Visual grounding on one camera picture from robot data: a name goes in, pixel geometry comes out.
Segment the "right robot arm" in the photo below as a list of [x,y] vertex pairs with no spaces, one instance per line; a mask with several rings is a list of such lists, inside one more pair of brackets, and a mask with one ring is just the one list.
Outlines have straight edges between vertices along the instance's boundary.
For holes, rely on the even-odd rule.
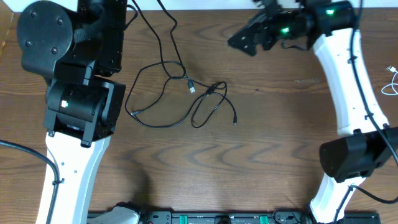
[[263,1],[261,11],[228,39],[230,47],[254,56],[257,45],[307,38],[317,56],[335,107],[338,139],[320,146],[324,175],[305,223],[343,223],[355,191],[388,159],[397,157],[397,129],[382,112],[366,70],[359,31],[361,12],[349,1],[300,1],[286,11]]

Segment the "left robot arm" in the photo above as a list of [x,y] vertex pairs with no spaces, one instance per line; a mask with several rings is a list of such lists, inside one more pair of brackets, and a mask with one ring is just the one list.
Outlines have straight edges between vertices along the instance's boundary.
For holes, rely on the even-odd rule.
[[46,158],[38,223],[86,223],[99,164],[122,108],[125,0],[36,1],[21,13],[22,68],[44,78]]

